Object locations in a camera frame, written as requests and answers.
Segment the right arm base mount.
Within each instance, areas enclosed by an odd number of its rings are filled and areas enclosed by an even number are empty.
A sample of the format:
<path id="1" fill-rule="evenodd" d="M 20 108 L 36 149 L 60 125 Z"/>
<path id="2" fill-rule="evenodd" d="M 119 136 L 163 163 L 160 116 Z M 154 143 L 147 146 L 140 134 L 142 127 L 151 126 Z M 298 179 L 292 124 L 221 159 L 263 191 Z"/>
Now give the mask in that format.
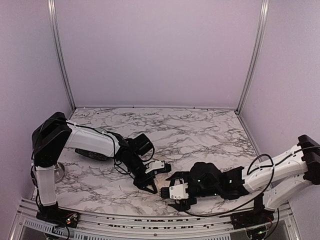
<path id="1" fill-rule="evenodd" d="M 275 219 L 275 211 L 265 209 L 263 196 L 264 194 L 260 194 L 254 199 L 252 210 L 233 213 L 230 216 L 234 230 L 265 224 Z"/>

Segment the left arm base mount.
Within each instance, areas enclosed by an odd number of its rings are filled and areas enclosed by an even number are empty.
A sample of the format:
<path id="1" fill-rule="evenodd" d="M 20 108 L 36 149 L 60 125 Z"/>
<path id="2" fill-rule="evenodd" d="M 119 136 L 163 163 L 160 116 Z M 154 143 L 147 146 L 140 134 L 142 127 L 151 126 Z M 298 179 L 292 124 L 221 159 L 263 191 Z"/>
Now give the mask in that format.
<path id="1" fill-rule="evenodd" d="M 59 208 L 58 205 L 41 206 L 36 214 L 38 220 L 49 223 L 65 225 L 76 228 L 79 223 L 80 213 L 72 210 Z"/>

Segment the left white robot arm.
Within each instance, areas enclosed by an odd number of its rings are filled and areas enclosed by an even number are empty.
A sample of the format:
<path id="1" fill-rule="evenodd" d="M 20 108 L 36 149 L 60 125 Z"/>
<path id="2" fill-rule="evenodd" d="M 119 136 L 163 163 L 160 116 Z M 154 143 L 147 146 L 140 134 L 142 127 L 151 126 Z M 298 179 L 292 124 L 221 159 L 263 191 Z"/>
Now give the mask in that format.
<path id="1" fill-rule="evenodd" d="M 151 140 L 141 133 L 135 137 L 80 125 L 55 112 L 32 133 L 32 160 L 38 200 L 43 207 L 57 204 L 55 165 L 65 149 L 73 150 L 96 167 L 106 164 L 103 171 L 111 182 L 119 178 L 129 179 L 141 191 L 156 194 L 155 170 L 149 170 L 142 158 L 154 152 Z"/>

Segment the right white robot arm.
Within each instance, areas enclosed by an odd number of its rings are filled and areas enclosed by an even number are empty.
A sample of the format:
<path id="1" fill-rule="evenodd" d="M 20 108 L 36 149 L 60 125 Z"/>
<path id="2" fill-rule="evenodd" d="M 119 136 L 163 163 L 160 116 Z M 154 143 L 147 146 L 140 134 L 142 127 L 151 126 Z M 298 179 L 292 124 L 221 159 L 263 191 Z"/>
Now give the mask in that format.
<path id="1" fill-rule="evenodd" d="M 160 197 L 174 200 L 170 206 L 184 212 L 200 197 L 236 200 L 264 187 L 255 202 L 263 210 L 273 212 L 297 192 L 320 183 L 320 145 L 308 135 L 299 136 L 298 143 L 284 153 L 265 157 L 267 161 L 255 159 L 247 167 L 225 172 L 213 163 L 196 162 L 189 171 L 177 171 L 170 176 L 170 184 L 161 188 Z M 268 190 L 274 181 L 280 183 Z"/>

